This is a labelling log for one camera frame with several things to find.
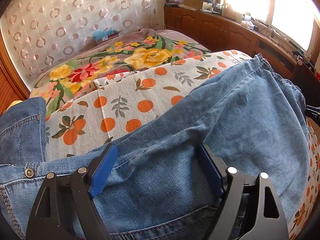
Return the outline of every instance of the denim fabric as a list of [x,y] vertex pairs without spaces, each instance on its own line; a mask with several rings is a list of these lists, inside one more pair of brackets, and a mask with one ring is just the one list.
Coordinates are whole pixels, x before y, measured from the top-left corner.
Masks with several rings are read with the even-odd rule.
[[[94,200],[113,239],[202,238],[219,204],[195,156],[195,147],[203,141],[227,165],[252,175],[267,172],[289,221],[307,181],[304,111],[300,90],[256,56],[212,77],[161,117],[115,140],[118,159],[104,191]],[[4,130],[11,122],[2,117],[0,123]],[[10,133],[4,140],[17,143]],[[21,238],[46,174],[73,173],[104,147],[52,162],[39,160],[37,149],[28,152],[34,155],[27,157],[31,162],[15,158],[17,166],[0,166],[2,212]],[[1,150],[0,163],[7,160]],[[26,167],[34,170],[33,178],[24,177]],[[241,222],[240,213],[235,231]],[[74,225],[83,236],[76,218]]]

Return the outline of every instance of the window frame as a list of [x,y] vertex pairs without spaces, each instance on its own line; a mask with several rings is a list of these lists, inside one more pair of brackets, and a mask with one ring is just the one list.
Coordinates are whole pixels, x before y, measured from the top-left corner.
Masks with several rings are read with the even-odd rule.
[[[292,39],[291,37],[289,37],[288,35],[286,35],[284,32],[282,32],[281,30],[277,29],[276,27],[274,27],[272,25],[272,19],[273,19],[273,13],[274,13],[274,9],[275,9],[275,1],[276,0],[270,0],[269,3],[269,11],[268,11],[268,16],[267,16],[267,20],[260,20],[262,22],[264,22],[266,25],[269,25],[270,27],[272,27],[276,32],[280,33],[281,35],[278,35],[277,33],[275,33],[275,35],[277,36],[277,38],[281,41],[281,42],[285,42],[287,45],[291,46],[293,49],[295,49],[294,46],[292,46],[289,41],[291,41],[293,44],[295,44],[297,47],[299,47],[301,50],[303,50],[305,52],[305,56],[307,58],[310,59],[313,48],[315,46],[316,40],[317,40],[317,32],[318,32],[318,24],[316,21],[314,21],[313,24],[313,29],[312,29],[312,34],[311,34],[311,39],[310,39],[310,43],[309,43],[309,47],[307,50],[304,50],[302,48],[302,46],[300,46],[294,39]],[[221,0],[222,3],[226,3],[228,2],[228,0]]]

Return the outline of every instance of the red flower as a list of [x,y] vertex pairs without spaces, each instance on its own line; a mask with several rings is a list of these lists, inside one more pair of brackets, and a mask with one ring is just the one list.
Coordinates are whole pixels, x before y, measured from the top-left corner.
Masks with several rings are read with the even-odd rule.
[[92,77],[92,72],[97,72],[99,69],[92,67],[92,64],[76,69],[70,76],[72,83],[80,83],[88,77]]

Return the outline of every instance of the wooden door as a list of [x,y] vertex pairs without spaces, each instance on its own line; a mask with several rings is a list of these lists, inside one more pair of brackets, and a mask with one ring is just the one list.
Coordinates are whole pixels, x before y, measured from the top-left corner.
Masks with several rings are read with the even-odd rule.
[[190,10],[180,10],[177,30],[198,41],[199,14]]
[[178,22],[178,13],[179,10],[177,8],[164,8],[164,23],[169,30],[177,30],[177,22]]
[[257,43],[257,35],[246,28],[234,24],[227,23],[223,33],[225,40],[225,50],[236,49],[252,56],[254,47]]
[[201,15],[199,17],[199,42],[212,52],[222,51],[225,27],[223,19],[212,15]]

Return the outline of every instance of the cardboard box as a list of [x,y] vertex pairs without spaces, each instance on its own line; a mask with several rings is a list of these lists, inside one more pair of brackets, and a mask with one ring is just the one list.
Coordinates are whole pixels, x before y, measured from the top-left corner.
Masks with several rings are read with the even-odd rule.
[[119,37],[119,33],[112,33],[112,34],[110,34],[110,35],[108,35],[108,36],[106,36],[104,38],[98,39],[96,41],[96,43],[97,43],[97,45],[100,45],[100,44],[102,44],[102,43],[104,43],[106,41],[112,40],[112,39],[117,38],[117,37]]
[[207,3],[202,0],[184,0],[183,4],[198,10],[209,10],[209,8],[212,7],[212,3]]

